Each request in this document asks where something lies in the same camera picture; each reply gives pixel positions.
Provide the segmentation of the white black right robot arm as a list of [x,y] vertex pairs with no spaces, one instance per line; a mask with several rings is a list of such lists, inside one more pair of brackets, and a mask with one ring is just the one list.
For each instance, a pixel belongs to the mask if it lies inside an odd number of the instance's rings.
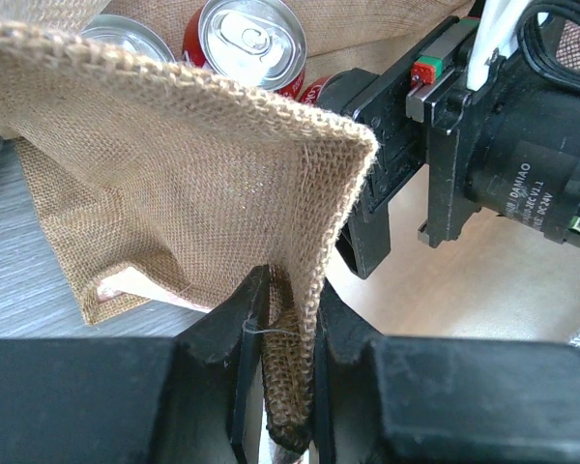
[[385,72],[321,79],[314,101],[379,144],[336,244],[356,276],[390,253],[388,204],[423,167],[427,245],[488,209],[580,248],[580,1],[477,1]]

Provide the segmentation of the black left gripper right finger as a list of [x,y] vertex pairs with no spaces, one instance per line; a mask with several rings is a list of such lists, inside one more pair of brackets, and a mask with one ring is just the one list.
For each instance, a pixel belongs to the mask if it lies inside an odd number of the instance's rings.
[[312,435],[319,463],[385,463],[370,342],[381,334],[326,283],[314,352]]

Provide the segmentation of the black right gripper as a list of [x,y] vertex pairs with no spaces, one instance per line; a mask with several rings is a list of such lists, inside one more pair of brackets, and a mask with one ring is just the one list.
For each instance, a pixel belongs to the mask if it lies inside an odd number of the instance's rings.
[[408,71],[382,74],[354,68],[328,81],[316,105],[371,130],[377,150],[336,248],[350,271],[368,278],[390,254],[388,205],[429,165],[428,212],[419,229],[430,247],[459,238],[480,210],[467,198],[468,171],[484,125],[505,92],[505,59],[488,56],[487,81],[467,88],[479,17],[464,16],[434,30],[412,55]]

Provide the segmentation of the tan canvas tote bag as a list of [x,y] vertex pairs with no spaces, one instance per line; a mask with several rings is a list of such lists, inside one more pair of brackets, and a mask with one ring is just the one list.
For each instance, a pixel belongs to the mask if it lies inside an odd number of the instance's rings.
[[[315,344],[326,273],[377,150],[317,105],[81,36],[103,1],[0,1],[0,136],[85,322],[141,305],[104,296],[134,269],[188,303],[225,302],[270,270],[263,414],[314,446]],[[173,461],[181,334],[0,350],[0,449],[44,441]],[[370,342],[385,463],[580,463],[580,351],[382,335]]]

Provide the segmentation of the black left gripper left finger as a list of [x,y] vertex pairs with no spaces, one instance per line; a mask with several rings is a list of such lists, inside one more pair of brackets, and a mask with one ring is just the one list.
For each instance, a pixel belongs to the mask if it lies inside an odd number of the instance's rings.
[[270,270],[254,268],[234,293],[179,337],[173,389],[175,463],[256,463],[263,416],[261,353]]

